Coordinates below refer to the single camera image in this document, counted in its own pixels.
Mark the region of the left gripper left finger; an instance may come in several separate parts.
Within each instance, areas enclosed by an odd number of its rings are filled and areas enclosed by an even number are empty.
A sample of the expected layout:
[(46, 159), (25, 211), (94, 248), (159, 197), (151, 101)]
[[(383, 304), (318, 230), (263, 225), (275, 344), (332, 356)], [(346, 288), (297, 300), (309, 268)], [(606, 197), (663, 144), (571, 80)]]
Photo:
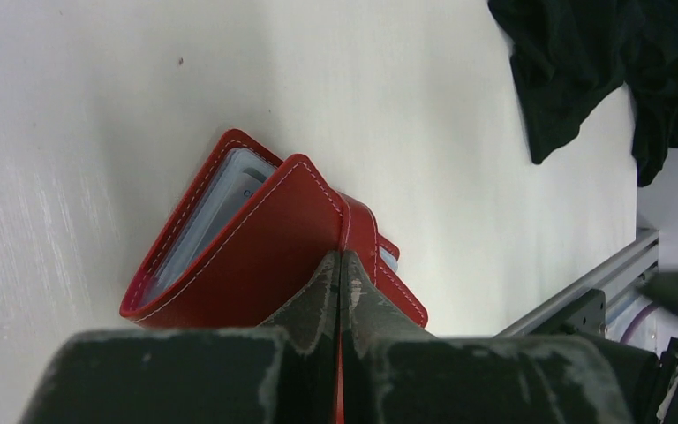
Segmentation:
[(332, 423), (339, 255), (253, 328), (97, 330), (49, 362), (25, 423)]

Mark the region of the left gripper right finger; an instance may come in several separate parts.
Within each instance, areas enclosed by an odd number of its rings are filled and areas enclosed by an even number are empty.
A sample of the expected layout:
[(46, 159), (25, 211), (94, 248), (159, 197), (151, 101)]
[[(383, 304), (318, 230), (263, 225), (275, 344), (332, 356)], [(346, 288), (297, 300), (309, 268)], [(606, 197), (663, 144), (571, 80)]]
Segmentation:
[(612, 368), (574, 336), (440, 338), (341, 259), (348, 423), (630, 423)]

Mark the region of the red card holder wallet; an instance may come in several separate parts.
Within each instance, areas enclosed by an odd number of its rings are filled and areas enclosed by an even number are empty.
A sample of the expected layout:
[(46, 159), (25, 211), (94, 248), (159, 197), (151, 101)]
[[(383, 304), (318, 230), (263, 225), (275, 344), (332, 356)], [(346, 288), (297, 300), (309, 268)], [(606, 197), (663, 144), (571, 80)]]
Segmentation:
[(339, 255), (336, 419), (343, 418), (341, 259), (358, 255), (375, 285), (424, 328), (425, 308), (399, 278), (398, 248), (361, 201), (333, 189), (311, 160), (281, 159), (225, 132), (139, 265), (120, 314), (147, 329), (253, 328), (291, 299), (326, 254)]

